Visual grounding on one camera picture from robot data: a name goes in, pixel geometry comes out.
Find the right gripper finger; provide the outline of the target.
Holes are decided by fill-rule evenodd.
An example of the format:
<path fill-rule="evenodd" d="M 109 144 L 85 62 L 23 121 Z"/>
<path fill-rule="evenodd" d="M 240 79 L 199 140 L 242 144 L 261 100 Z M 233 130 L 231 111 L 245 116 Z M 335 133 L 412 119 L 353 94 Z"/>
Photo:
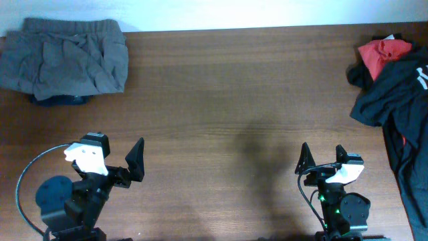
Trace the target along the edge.
<path fill-rule="evenodd" d="M 312 156 L 310 148 L 307 142 L 305 142 L 302 144 L 300 158 L 298 160 L 298 164 L 296 165 L 295 174 L 303 174 L 306 170 L 315 166 L 316 164 L 314 162 L 314 158 Z"/>
<path fill-rule="evenodd" d="M 348 154 L 342 145 L 336 146 L 336 162 L 341 164 L 348 162 Z"/>

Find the grey shorts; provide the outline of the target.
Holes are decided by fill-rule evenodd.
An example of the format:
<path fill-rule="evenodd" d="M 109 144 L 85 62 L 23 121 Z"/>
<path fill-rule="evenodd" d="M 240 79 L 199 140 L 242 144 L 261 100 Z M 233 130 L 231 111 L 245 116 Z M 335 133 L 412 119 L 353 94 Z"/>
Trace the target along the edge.
<path fill-rule="evenodd" d="M 1 52 L 1 87 L 36 100 L 124 92 L 128 48 L 117 21 L 27 18 Z"/>

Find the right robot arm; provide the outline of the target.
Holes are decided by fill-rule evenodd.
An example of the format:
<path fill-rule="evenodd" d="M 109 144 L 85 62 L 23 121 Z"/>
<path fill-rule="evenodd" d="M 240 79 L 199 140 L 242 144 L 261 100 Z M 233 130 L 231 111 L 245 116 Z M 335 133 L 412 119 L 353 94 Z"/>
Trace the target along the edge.
<path fill-rule="evenodd" d="M 362 240 L 368 230 L 370 200 L 359 193 L 348 193 L 344 187 L 358 179 L 364 161 L 337 145 L 336 161 L 315 164 L 307 143 L 302 144 L 295 174 L 300 194 L 308 204 L 322 230 L 315 240 Z"/>

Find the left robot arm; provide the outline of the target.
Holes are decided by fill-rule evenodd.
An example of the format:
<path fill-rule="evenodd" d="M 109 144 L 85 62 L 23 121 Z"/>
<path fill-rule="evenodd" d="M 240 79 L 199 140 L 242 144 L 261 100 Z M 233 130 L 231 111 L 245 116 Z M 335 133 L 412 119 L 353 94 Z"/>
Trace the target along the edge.
<path fill-rule="evenodd" d="M 125 157 L 127 168 L 106 165 L 109 154 L 108 137 L 100 133 L 88 133 L 64 151 L 81 180 L 58 175 L 37 190 L 35 202 L 47 225 L 44 240 L 50 235 L 54 240 L 107 240 L 96 222 L 113 187 L 129 188 L 133 181 L 143 180 L 144 139 L 139 138 Z"/>

